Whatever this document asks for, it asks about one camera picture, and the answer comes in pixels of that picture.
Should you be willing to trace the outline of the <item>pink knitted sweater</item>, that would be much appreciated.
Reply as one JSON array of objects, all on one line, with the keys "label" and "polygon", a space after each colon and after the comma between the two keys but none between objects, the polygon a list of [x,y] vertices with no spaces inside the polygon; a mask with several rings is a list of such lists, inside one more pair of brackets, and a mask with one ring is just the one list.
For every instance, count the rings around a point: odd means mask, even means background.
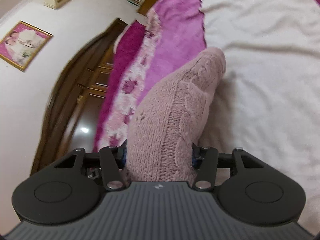
[{"label": "pink knitted sweater", "polygon": [[222,50],[207,48],[150,89],[129,123],[127,182],[193,183],[192,144],[203,133],[225,70]]}]

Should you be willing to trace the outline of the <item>dark wooden headboard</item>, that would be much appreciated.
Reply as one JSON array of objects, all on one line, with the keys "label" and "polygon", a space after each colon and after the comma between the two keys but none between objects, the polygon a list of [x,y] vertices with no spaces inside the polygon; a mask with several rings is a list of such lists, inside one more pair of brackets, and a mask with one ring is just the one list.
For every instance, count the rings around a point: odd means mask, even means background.
[{"label": "dark wooden headboard", "polygon": [[75,148],[93,152],[99,113],[111,83],[113,46],[126,27],[115,19],[65,66],[47,103],[32,174]]}]

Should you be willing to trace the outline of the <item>purple striped floral bedspread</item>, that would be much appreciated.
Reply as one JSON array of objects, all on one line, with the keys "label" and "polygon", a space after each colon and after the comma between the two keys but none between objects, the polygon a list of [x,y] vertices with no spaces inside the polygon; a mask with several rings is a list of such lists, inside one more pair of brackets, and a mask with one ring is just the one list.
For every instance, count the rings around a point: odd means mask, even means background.
[{"label": "purple striped floral bedspread", "polygon": [[96,149],[127,143],[129,123],[161,79],[207,48],[226,70],[196,145],[243,146],[299,183],[299,222],[319,232],[319,0],[158,0],[125,70]]}]

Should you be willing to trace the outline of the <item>framed pink picture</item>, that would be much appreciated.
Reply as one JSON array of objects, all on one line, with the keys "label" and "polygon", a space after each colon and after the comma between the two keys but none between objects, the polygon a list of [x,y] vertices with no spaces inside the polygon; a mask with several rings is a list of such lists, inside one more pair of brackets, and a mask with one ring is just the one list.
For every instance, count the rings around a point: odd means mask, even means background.
[{"label": "framed pink picture", "polygon": [[52,34],[20,21],[2,38],[1,59],[24,72],[52,37]]}]

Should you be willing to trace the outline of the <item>magenta pillow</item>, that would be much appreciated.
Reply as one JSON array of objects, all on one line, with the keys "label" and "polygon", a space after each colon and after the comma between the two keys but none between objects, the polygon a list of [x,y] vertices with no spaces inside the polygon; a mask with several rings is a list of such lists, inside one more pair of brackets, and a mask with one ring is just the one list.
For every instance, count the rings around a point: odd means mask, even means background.
[{"label": "magenta pillow", "polygon": [[109,77],[108,89],[105,93],[105,99],[99,113],[94,140],[95,144],[97,144],[103,136],[103,124],[110,115],[113,101],[119,90],[123,74],[142,45],[144,33],[145,25],[135,20],[128,25],[117,38],[118,43],[114,45],[116,50],[113,58],[113,70]]}]

